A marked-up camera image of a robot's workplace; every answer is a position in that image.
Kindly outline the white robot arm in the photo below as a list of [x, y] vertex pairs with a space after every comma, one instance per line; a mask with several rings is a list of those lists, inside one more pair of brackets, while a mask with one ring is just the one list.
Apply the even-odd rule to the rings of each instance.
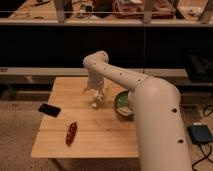
[[180, 93], [168, 81], [113, 66], [97, 51], [83, 59], [87, 87], [102, 90], [109, 79], [130, 91], [141, 171], [192, 171]]

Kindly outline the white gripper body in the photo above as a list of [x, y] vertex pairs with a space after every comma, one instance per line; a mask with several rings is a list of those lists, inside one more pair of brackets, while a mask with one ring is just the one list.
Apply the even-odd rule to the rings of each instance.
[[86, 87], [84, 88], [84, 92], [93, 89], [98, 94], [101, 94], [103, 88], [104, 88], [104, 77], [93, 70], [89, 70], [87, 84]]

